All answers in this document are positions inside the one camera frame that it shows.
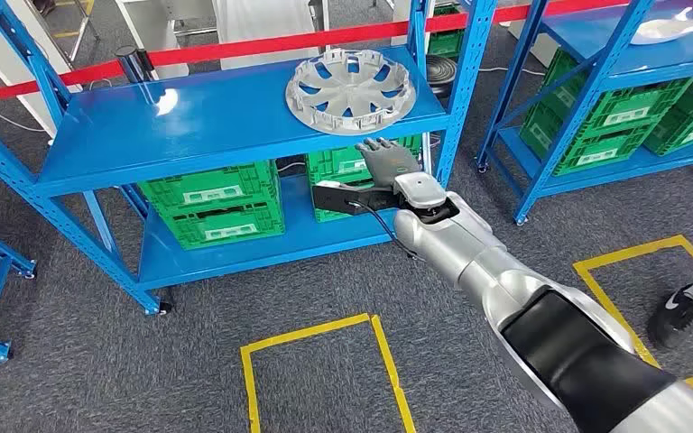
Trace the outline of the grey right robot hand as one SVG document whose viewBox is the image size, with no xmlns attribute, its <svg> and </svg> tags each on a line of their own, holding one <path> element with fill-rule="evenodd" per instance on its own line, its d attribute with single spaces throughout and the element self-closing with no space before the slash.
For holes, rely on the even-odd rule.
<svg viewBox="0 0 693 433">
<path fill-rule="evenodd" d="M 391 187 L 397 176 L 421 171 L 408 149 L 382 137 L 366 138 L 355 149 L 362 154 L 376 187 Z"/>
</svg>

